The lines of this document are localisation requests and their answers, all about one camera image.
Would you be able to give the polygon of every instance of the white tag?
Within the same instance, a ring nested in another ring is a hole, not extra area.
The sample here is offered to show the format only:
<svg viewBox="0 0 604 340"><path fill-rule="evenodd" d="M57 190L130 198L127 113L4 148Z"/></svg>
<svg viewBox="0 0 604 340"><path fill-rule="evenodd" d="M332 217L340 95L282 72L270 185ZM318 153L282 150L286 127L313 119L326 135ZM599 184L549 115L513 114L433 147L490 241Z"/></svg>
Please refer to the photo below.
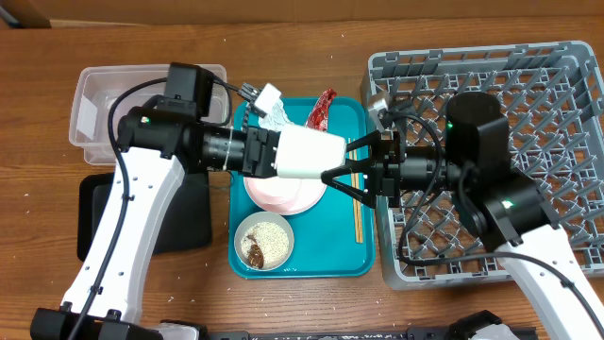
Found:
<svg viewBox="0 0 604 340"><path fill-rule="evenodd" d="M82 95L79 103L79 114L77 115L77 130L86 137L94 140L94 128L96 127L96 114L98 108L87 97Z"/></svg>

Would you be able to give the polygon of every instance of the white bowl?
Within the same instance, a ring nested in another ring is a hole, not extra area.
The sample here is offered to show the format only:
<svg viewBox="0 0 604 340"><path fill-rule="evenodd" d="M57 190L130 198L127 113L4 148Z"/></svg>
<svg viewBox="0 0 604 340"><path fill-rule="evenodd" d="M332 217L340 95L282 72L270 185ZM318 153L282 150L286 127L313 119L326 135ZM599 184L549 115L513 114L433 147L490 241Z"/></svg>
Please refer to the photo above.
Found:
<svg viewBox="0 0 604 340"><path fill-rule="evenodd" d="M283 261L277 263L276 265L273 265L270 268L258 269L249 265L247 258L243 254L242 239L250 228L256 226L258 223L261 222L273 222L282 227L285 233L287 234L287 238L290 241L290 245L287 254L283 258ZM237 227L233 242L235 243L235 252L239 257L239 260L241 260L248 268L259 271L269 271L279 268L282 264L285 264L292 255L292 251L294 250L294 231L292 230L292 226L290 226L290 224L285 220L285 218L281 217L280 215L273 212L256 212L247 216L244 221L239 225L239 227Z"/></svg>

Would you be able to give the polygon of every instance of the clear plastic container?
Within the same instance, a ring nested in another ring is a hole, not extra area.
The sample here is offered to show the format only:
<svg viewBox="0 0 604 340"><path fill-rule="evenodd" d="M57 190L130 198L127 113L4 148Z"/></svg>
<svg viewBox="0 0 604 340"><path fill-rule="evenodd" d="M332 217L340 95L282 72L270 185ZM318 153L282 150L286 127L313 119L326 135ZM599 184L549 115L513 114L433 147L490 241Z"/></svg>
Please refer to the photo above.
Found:
<svg viewBox="0 0 604 340"><path fill-rule="evenodd" d="M199 65L227 81L222 65ZM123 92L145 81L167 77L169 65L133 65L89 67L82 71L75 88L69 142L84 149L84 161L92 165L114 165L115 157L109 145L107 118L113 101ZM165 83L149 86L133 93L118 106L113 117L117 125L134 106L142 105L154 94L163 94ZM204 121L219 123L227 118L228 98L225 89L214 86L210 114Z"/></svg>

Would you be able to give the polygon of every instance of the rice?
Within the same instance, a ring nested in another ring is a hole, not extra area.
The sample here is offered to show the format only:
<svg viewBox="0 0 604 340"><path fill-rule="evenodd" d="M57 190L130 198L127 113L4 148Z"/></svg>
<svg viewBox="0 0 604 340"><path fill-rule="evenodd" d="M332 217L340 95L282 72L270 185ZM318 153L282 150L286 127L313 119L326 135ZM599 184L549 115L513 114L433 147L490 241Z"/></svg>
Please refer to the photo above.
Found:
<svg viewBox="0 0 604 340"><path fill-rule="evenodd" d="M257 244L262 252L264 266L262 269L270 269L279 265L287 256L290 248L290 239L285 230L273 222L260 222L247 230L241 240L242 253L247 258L252 245Z"/></svg>

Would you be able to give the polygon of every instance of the plastic bin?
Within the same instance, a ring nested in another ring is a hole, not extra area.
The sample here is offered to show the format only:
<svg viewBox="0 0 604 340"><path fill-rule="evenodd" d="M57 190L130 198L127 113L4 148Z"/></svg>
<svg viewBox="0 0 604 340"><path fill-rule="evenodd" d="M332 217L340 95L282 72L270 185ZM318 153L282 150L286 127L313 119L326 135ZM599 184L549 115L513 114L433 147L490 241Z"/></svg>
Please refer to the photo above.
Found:
<svg viewBox="0 0 604 340"><path fill-rule="evenodd" d="M496 95L510 125L513 166L537 180L561 216L561 225L588 275L604 274L604 144L597 117L602 114L602 76L585 42L548 42L469 48L376 53L361 84L364 103L380 91L412 98L418 114L444 135L445 105L462 92ZM375 129L367 116L369 130ZM418 126L410 145L433 145ZM421 192L404 195L413 205ZM408 216L377 204L384 280L394 289L451 286L511 277L495 261L412 267L396 256L396 244ZM480 240L460 224L443 192L419 215L404 250L419 259L456 257L482 251Z"/></svg>
<svg viewBox="0 0 604 340"><path fill-rule="evenodd" d="M227 81L222 65L199 65ZM114 165L113 151L107 134L107 117L113 101L123 92L145 81L167 77L169 65L132 65L89 67L82 71L75 88L69 124L69 142L84 149L84 161L92 165ZM154 94L163 94L165 83L142 89L126 98L117 108L113 126L128 111L142 105ZM210 114L204 121L222 122L227 117L228 99L225 90L214 86Z"/></svg>

